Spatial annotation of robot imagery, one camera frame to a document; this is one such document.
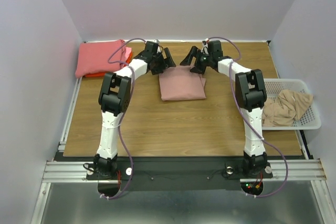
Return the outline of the dusty pink printed t-shirt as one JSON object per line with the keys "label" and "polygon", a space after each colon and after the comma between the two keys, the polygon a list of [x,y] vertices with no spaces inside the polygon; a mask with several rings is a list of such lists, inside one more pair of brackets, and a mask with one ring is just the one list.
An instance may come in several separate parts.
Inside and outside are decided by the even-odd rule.
{"label": "dusty pink printed t-shirt", "polygon": [[206,79],[190,72],[190,66],[168,68],[159,74],[161,99],[163,101],[204,100]]}

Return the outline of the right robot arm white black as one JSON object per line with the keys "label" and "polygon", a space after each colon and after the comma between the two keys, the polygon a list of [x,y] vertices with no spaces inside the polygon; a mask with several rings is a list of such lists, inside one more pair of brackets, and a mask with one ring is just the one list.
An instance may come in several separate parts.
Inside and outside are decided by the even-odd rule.
{"label": "right robot arm white black", "polygon": [[262,112],[267,100],[263,73],[238,63],[238,59],[225,56],[219,40],[203,41],[201,49],[192,46],[181,66],[194,66],[190,72],[204,74],[210,67],[230,79],[230,87],[245,129],[245,146],[241,171],[248,177],[261,173],[267,166],[262,130]]}

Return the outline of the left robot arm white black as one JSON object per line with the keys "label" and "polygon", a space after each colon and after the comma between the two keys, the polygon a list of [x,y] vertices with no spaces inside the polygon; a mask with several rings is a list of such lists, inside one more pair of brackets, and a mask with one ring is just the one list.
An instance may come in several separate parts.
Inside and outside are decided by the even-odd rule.
{"label": "left robot arm white black", "polygon": [[158,42],[153,41],[146,41],[144,50],[130,63],[119,63],[124,67],[104,75],[98,97],[102,130],[91,171],[106,179],[117,174],[119,129],[131,101],[135,80],[148,72],[153,75],[161,74],[176,66],[169,49],[162,48]]}

